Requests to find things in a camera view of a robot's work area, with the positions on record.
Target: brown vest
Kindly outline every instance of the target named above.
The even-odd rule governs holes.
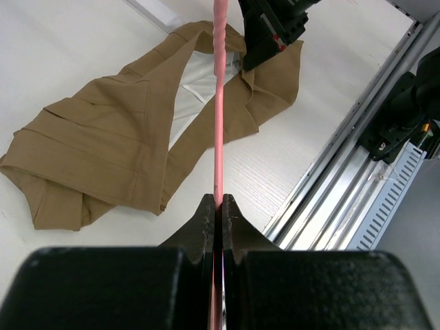
[[[245,54],[230,26],[227,50]],[[259,130],[298,93],[302,42],[225,86],[225,142]],[[212,24],[186,24],[116,76],[89,82],[14,134],[0,171],[23,191],[36,229],[79,230],[115,205],[160,214],[213,146],[211,100],[168,152],[180,78],[192,52],[212,53]]]

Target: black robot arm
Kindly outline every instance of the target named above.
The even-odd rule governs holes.
[[[243,68],[250,71],[282,52],[305,32],[305,12],[320,0],[239,0],[245,26],[247,54]]]

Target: white tabletop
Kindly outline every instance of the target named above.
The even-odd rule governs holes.
[[[185,20],[212,19],[212,1],[165,0]],[[241,30],[238,1],[229,22]],[[309,11],[295,105],[258,135],[225,148],[225,192],[263,229],[412,23],[385,0],[324,0]],[[0,153],[43,106],[115,74],[165,33],[123,0],[0,1]],[[21,192],[0,175],[0,300],[17,267],[46,245],[156,245],[212,190],[212,151],[166,212],[116,208],[80,232],[33,229]]]

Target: pink rod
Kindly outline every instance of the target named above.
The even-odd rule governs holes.
[[[223,86],[226,74],[226,12],[228,0],[214,0],[214,74],[217,77],[215,94],[215,130],[214,130],[214,202],[216,221],[221,221],[223,201]],[[215,269],[215,253],[212,264]],[[215,278],[212,270],[212,298],[210,329],[222,329],[222,288],[221,279]]]
[[[214,200],[218,210],[223,201],[223,86],[226,71],[226,12],[228,0],[214,0],[214,74],[215,94],[214,133]]]

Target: metal rail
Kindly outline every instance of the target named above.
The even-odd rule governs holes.
[[[263,231],[269,239],[286,250],[338,248],[335,242],[344,239],[341,237],[344,231],[338,230],[338,226],[344,215],[353,212],[354,197],[366,193],[369,186],[369,195],[365,195],[362,206],[368,208],[381,188],[380,182],[373,188],[372,176],[380,177],[392,170],[382,162],[373,163],[367,152],[356,145],[357,140],[397,80],[411,70],[439,27],[440,13],[425,26],[415,23],[410,28],[328,147],[269,222]]]

